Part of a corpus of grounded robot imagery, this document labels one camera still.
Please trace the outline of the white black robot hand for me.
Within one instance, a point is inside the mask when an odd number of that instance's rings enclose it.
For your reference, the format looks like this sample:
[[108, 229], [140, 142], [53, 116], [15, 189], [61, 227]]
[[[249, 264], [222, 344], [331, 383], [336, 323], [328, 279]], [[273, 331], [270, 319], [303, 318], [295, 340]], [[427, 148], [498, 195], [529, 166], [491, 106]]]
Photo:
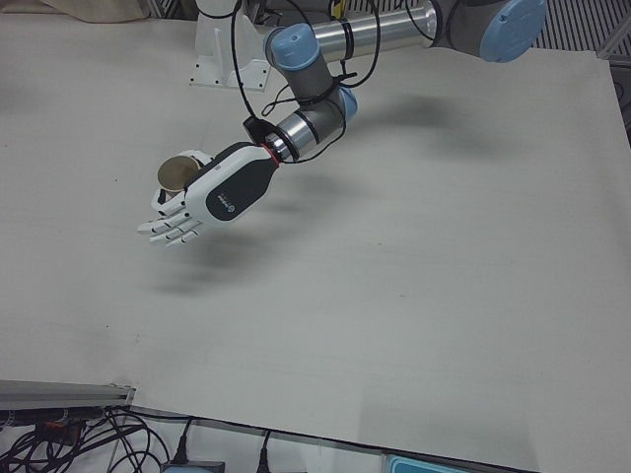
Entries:
[[151, 205], [158, 218], [137, 229], [152, 244], [181, 246], [236, 221], [265, 196], [280, 167], [267, 147], [247, 142], [215, 156], [193, 150], [187, 155], [201, 168], [173, 196], [163, 187], [156, 190]]

